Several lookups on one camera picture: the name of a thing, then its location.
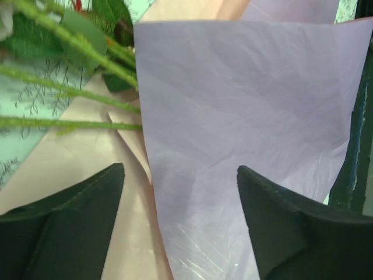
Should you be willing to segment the floral table mat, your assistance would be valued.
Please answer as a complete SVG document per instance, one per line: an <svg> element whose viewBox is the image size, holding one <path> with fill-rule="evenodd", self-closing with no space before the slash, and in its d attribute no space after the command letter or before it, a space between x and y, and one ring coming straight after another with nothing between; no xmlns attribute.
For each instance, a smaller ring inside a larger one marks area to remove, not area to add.
<svg viewBox="0 0 373 280"><path fill-rule="evenodd" d="M84 69L73 68L60 59L6 59L1 68L13 71L1 74L1 187L4 187L72 101L64 92L29 82L26 76L78 89L85 86L88 78Z"/></svg>

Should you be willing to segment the purple pink wrapping paper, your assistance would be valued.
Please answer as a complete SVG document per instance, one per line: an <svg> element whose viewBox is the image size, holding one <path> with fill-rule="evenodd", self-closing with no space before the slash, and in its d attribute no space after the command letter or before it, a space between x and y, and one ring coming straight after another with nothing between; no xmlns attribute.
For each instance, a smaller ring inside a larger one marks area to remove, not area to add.
<svg viewBox="0 0 373 280"><path fill-rule="evenodd" d="M372 17L337 1L158 1L135 26L140 114L76 98L1 191L1 215L114 163L125 180L100 279L258 279L240 166L323 203L342 168Z"/></svg>

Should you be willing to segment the artificial flower bouquet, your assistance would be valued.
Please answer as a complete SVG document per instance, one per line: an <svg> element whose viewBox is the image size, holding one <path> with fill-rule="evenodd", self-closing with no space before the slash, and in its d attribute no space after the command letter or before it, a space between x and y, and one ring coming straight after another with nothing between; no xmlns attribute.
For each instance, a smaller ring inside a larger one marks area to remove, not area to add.
<svg viewBox="0 0 373 280"><path fill-rule="evenodd" d="M119 78L138 90L135 70L133 22L126 3L91 1L92 10L81 1L64 7L58 1L1 1L1 56L60 59L88 76L104 74ZM48 79L26 76L69 97L83 97L140 114L140 108L90 91L67 87ZM78 128L141 130L139 124L56 120L50 127L64 128L60 134Z"/></svg>

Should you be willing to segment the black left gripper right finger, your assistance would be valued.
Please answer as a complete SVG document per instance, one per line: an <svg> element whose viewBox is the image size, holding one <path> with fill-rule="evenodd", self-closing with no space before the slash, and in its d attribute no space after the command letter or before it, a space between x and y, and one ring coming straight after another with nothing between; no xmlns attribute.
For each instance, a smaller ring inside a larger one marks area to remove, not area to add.
<svg viewBox="0 0 373 280"><path fill-rule="evenodd" d="M246 166L237 184L260 279L371 279L372 218L314 201Z"/></svg>

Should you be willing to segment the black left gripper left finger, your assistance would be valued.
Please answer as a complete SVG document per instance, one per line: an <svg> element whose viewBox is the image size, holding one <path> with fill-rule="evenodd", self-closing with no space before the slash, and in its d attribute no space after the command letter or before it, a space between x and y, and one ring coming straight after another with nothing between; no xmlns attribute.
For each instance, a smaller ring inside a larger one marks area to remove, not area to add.
<svg viewBox="0 0 373 280"><path fill-rule="evenodd" d="M114 163L1 215L1 279L100 279L124 180Z"/></svg>

